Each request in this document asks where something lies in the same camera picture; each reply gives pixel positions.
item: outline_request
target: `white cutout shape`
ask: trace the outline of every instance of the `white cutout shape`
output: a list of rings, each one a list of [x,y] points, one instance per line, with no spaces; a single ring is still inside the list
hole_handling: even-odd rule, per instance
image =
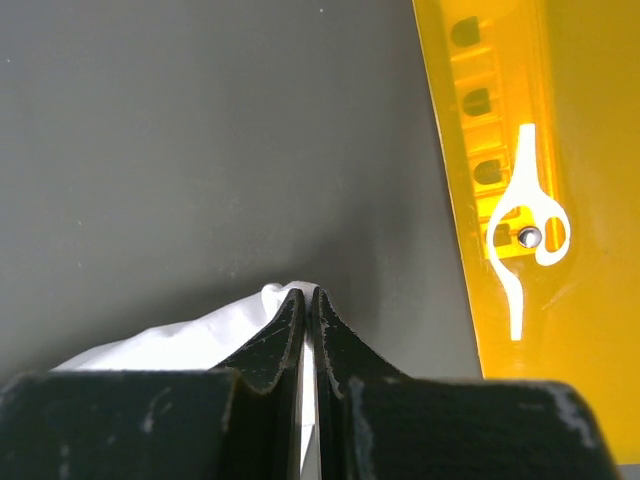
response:
[[[571,226],[566,212],[558,202],[549,197],[540,187],[536,161],[536,125],[525,123],[520,125],[518,146],[513,166],[513,176],[496,205],[489,219],[487,228],[487,245],[489,246],[489,262],[504,287],[509,303],[509,322],[511,340],[522,340],[522,323],[524,315],[524,293],[522,284],[516,275],[505,267],[493,244],[493,236],[502,218],[516,207],[528,207],[533,214],[535,226],[542,233],[542,241],[536,249],[536,262],[542,266],[558,263],[569,250]],[[565,241],[555,252],[545,246],[546,224],[550,218],[557,217],[564,226]]]

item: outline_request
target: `gray surface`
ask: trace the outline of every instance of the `gray surface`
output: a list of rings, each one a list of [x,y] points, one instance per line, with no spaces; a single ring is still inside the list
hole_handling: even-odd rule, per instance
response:
[[[479,374],[409,0],[3,2],[0,226],[0,379],[291,279]]]

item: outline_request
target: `screw head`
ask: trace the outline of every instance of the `screw head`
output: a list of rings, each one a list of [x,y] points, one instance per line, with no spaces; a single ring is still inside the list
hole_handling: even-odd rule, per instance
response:
[[[524,227],[518,232],[518,242],[524,248],[536,248],[542,242],[542,233],[537,227]]]

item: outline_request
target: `yellow plastic part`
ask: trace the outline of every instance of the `yellow plastic part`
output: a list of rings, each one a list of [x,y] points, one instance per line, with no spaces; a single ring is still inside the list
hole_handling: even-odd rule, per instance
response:
[[[638,463],[640,2],[414,7],[483,374],[573,385]]]

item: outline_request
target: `white fabric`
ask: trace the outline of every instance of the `white fabric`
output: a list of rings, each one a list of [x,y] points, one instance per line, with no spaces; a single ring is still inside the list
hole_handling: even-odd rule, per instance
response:
[[[54,370],[208,370],[262,330],[292,288],[302,290],[310,302],[315,285],[271,283],[202,318],[150,328],[127,340],[94,347]],[[301,469],[315,423],[313,356],[307,345],[303,361]]]

